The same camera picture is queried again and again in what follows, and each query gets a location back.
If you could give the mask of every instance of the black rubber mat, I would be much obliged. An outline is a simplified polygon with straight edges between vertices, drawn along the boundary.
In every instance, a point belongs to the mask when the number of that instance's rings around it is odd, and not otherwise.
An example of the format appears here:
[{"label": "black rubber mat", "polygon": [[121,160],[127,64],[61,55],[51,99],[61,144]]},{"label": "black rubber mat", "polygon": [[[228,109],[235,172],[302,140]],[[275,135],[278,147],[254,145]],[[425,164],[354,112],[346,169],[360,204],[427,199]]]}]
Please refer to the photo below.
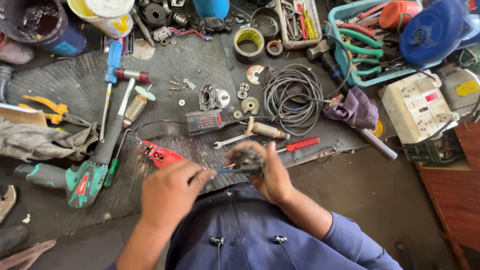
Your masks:
[{"label": "black rubber mat", "polygon": [[[199,110],[200,89],[206,84],[215,84],[230,93],[232,99],[229,107],[223,111],[222,118],[233,119],[232,113],[234,110],[240,110],[240,104],[236,98],[237,91],[232,82],[221,41],[217,39],[206,42],[197,35],[191,35],[185,39],[173,37],[171,40],[172,44],[166,47],[157,45],[153,58],[149,60],[137,60],[132,56],[122,57],[122,67],[147,71],[155,78],[151,92],[157,100],[148,102],[142,115],[131,128],[135,129],[141,123],[156,119],[184,121],[185,113]],[[106,54],[91,52],[44,68],[16,74],[9,85],[8,100],[11,104],[25,103],[50,112],[42,104],[22,98],[22,95],[42,96],[56,103],[67,104],[69,112],[73,115],[90,122],[100,122],[107,89],[107,84],[103,80],[106,62]],[[169,83],[170,80],[174,81],[172,74],[175,74],[179,80],[188,78],[197,88],[190,90],[187,87],[181,92],[169,91],[168,88],[174,86]],[[114,85],[108,122],[118,112],[126,86],[126,81]],[[181,99],[185,100],[184,106],[179,105]],[[69,132],[77,129],[70,124],[63,127]],[[243,125],[239,125],[190,137],[186,125],[155,123],[142,129],[139,137],[173,150],[207,168],[218,168],[225,164],[228,147],[214,149],[214,142],[224,141],[242,133]],[[119,159],[120,163],[112,187],[103,187],[95,202],[87,209],[68,208],[63,191],[53,191],[30,183],[22,183],[23,199],[32,216],[28,242],[35,243],[59,237],[63,233],[103,222],[106,217],[118,218],[139,212],[142,180],[153,172],[156,166],[137,149],[133,133],[127,136]],[[243,175],[237,175],[234,178],[227,175],[217,176],[201,193],[243,181],[246,181]]]}]

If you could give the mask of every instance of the blue screwdriver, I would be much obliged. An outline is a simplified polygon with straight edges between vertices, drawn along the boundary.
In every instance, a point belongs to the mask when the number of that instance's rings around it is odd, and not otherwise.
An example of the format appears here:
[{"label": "blue screwdriver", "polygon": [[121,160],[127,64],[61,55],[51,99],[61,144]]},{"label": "blue screwdriver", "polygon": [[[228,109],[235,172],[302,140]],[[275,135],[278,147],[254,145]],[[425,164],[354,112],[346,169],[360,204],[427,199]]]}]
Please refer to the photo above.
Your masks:
[{"label": "blue screwdriver", "polygon": [[120,42],[114,40],[110,43],[110,49],[108,50],[107,73],[105,74],[105,81],[108,83],[108,86],[107,86],[107,95],[105,98],[105,107],[103,108],[102,127],[100,129],[100,140],[103,139],[103,135],[105,133],[105,124],[107,122],[107,111],[108,111],[108,104],[110,103],[110,94],[112,93],[112,84],[117,83],[117,78],[113,73],[115,68],[120,67],[122,50],[123,50],[123,45]]}]

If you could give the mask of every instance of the green crate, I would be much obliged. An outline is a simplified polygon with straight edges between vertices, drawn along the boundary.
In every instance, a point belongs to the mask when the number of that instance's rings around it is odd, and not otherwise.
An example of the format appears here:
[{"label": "green crate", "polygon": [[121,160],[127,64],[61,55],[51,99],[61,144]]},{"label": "green crate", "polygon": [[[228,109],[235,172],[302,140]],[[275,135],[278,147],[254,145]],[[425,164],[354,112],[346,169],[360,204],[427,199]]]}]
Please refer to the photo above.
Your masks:
[{"label": "green crate", "polygon": [[[441,157],[441,152],[437,147],[436,142],[439,140],[446,141],[451,144],[451,148],[457,148],[458,151],[455,151],[454,155],[444,159]],[[438,140],[430,140],[423,144],[420,144],[416,147],[404,149],[407,160],[411,162],[433,162],[433,163],[449,163],[458,158],[464,157],[465,154],[461,149],[460,142],[456,137],[456,134],[453,130],[444,132],[441,138]]]}]

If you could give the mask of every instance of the blue sleeve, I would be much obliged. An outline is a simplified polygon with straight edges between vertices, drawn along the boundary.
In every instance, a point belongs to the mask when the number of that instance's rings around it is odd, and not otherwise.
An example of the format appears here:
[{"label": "blue sleeve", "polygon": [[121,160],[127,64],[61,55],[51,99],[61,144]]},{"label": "blue sleeve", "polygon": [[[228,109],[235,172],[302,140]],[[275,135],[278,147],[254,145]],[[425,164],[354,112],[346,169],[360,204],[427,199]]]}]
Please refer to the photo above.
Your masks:
[{"label": "blue sleeve", "polygon": [[402,270],[400,265],[352,220],[332,213],[332,228],[322,240],[347,259],[370,270]]},{"label": "blue sleeve", "polygon": [[117,263],[114,263],[112,265],[110,265],[107,269],[105,270],[117,270]]}]

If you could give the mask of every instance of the floor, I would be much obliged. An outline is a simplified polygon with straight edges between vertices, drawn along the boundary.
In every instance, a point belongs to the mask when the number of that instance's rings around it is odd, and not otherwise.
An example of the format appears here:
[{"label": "floor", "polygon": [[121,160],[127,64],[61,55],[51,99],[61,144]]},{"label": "floor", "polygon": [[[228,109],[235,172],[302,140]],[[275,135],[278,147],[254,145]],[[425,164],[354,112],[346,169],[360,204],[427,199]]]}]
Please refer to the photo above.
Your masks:
[{"label": "floor", "polygon": [[[403,154],[388,162],[372,148],[289,168],[293,185],[327,210],[356,221],[396,258],[395,242],[412,252],[418,269],[458,269],[413,163]],[[100,270],[115,261],[140,215],[109,221],[58,239],[32,270]],[[163,269],[166,252],[157,269]]]}]

